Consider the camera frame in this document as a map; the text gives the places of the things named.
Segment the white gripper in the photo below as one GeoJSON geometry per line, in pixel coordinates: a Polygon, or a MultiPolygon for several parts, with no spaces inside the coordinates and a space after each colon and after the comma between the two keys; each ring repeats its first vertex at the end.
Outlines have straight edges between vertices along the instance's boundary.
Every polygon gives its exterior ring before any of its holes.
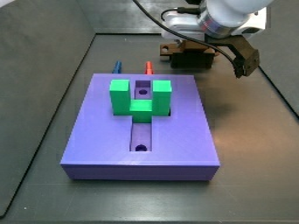
{"type": "Polygon", "coordinates": [[[205,40],[205,35],[216,39],[242,35],[252,38],[261,33],[268,26],[268,9],[244,15],[214,14],[205,9],[201,15],[167,12],[163,16],[163,25],[182,35],[205,40]]]}

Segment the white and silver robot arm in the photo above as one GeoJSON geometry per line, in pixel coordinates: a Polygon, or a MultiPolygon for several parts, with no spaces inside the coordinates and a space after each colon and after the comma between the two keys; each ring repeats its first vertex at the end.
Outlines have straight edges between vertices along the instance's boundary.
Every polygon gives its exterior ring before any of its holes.
{"type": "Polygon", "coordinates": [[[205,36],[225,39],[252,38],[268,28],[268,6],[274,0],[202,0],[197,12],[169,11],[163,25],[184,36],[201,41],[205,36]]]}

